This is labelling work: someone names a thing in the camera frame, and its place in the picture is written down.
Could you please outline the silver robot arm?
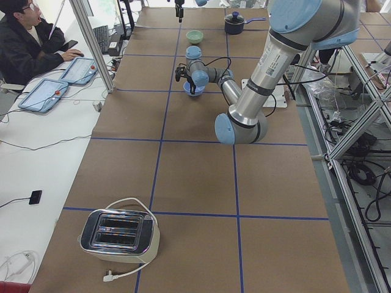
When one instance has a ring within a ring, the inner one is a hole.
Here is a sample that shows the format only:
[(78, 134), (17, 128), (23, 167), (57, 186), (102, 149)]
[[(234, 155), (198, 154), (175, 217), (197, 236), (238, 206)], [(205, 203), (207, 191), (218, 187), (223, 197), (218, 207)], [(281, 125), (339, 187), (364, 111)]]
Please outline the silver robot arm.
[(216, 83), (229, 105), (219, 114), (214, 131), (220, 143), (254, 143), (267, 133), (262, 107), (294, 57), (308, 47), (339, 48), (353, 43), (359, 31), (360, 1), (274, 1), (263, 54), (245, 88), (228, 69), (212, 68), (201, 61), (195, 46), (186, 50), (186, 65), (175, 77), (188, 80), (191, 91)]
[[(199, 7), (205, 6), (207, 4), (208, 0), (196, 0), (196, 4)], [(175, 13), (176, 17), (178, 18), (178, 22), (181, 23), (184, 16), (184, 9), (183, 4), (185, 3), (184, 0), (174, 0), (175, 3)]]

